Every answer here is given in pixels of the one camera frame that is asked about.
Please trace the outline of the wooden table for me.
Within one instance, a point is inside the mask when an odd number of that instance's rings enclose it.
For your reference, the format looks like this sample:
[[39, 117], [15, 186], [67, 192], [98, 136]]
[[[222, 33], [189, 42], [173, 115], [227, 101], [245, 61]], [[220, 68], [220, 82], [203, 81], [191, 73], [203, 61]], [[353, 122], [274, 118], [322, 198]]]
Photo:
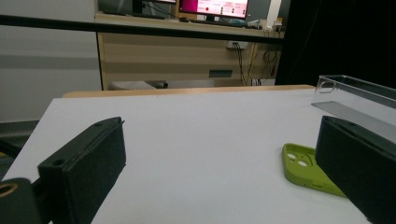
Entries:
[[146, 96], [146, 95], [171, 95], [171, 94], [200, 94], [211, 92], [230, 91], [294, 91], [314, 90], [312, 85], [276, 85], [276, 86], [244, 86], [244, 87], [213, 87], [213, 88], [184, 88], [184, 89], [156, 89], [156, 90], [131, 90], [131, 91], [71, 91], [62, 98], [90, 98], [90, 97], [118, 97], [118, 96]]

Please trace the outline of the wooden desk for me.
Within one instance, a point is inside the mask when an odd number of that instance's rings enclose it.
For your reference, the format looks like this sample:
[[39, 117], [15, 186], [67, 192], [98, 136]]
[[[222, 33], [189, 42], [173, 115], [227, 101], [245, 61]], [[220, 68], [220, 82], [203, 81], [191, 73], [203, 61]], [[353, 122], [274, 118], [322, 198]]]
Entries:
[[[97, 13], [94, 21], [106, 16]], [[145, 81], [169, 88], [250, 85], [257, 79], [275, 83], [282, 45], [248, 42], [246, 49], [227, 49], [227, 40], [156, 35], [97, 33], [104, 90], [119, 83]], [[210, 77], [210, 70], [232, 70], [231, 77]]]

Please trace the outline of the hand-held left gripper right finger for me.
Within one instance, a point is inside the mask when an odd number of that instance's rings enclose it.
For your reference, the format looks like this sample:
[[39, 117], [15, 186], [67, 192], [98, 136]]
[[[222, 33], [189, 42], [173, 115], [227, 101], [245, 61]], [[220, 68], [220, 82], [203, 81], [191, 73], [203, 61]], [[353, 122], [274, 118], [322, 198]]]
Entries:
[[396, 144], [353, 122], [324, 116], [318, 166], [372, 224], [396, 224]]

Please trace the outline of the green phone case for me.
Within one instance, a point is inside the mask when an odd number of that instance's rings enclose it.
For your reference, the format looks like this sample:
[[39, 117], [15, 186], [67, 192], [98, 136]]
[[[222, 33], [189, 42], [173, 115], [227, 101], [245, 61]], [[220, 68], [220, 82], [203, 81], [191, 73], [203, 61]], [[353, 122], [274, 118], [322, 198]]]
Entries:
[[301, 187], [346, 197], [317, 165], [314, 148], [287, 143], [282, 147], [282, 164], [284, 176], [289, 182]]

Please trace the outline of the black curtain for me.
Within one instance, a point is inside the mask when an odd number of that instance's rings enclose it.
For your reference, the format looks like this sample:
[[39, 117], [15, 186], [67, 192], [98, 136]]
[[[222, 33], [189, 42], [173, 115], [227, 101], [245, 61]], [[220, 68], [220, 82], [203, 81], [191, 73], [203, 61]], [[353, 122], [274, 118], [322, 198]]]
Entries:
[[290, 0], [276, 84], [321, 75], [396, 89], [396, 0]]

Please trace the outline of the grey desk label plate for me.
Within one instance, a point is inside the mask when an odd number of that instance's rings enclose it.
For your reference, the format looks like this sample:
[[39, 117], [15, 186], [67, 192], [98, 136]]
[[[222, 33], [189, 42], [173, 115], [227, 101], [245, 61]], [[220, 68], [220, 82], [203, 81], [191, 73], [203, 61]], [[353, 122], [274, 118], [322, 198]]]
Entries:
[[209, 71], [209, 76], [210, 77], [231, 77], [233, 75], [232, 70], [210, 70]]

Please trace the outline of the clear plastic tray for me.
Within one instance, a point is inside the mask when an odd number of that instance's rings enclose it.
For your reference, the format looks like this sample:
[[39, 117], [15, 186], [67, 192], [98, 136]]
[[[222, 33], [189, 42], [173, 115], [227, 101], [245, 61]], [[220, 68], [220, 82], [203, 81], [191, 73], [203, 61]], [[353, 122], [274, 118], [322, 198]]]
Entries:
[[396, 144], [396, 90], [345, 75], [318, 78], [312, 105]]

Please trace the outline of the computer monitor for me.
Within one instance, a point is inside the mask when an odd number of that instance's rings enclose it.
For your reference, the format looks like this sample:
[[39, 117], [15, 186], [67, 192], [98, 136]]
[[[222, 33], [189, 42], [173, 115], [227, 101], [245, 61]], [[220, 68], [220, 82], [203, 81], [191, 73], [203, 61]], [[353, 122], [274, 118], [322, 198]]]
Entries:
[[249, 0], [179, 0], [183, 13], [244, 19]]

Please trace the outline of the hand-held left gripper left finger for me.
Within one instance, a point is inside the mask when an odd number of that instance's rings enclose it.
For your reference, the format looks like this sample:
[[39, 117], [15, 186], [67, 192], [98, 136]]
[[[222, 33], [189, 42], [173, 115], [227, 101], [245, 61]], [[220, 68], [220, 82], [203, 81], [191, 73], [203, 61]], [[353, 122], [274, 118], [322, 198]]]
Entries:
[[38, 165], [53, 224], [91, 224], [126, 165], [122, 124], [98, 121]]

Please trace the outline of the white cabinet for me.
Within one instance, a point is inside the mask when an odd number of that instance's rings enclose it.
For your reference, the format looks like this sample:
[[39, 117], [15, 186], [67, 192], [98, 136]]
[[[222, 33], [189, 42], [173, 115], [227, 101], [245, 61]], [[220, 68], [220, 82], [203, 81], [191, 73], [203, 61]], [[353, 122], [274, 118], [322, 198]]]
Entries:
[[[88, 21], [96, 0], [0, 0], [0, 15]], [[54, 98], [101, 88], [96, 34], [0, 25], [0, 123], [37, 120]]]

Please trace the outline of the black horizontal frame bar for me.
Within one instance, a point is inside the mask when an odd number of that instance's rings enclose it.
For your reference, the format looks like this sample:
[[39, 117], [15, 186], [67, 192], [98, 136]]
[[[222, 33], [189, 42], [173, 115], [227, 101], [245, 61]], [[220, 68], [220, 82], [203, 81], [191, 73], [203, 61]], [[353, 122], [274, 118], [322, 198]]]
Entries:
[[205, 25], [193, 22], [171, 22], [106, 16], [96, 22], [63, 21], [0, 15], [0, 25], [81, 32], [156, 35], [184, 38], [216, 39], [284, 45], [286, 40], [278, 34], [269, 35], [263, 30]]

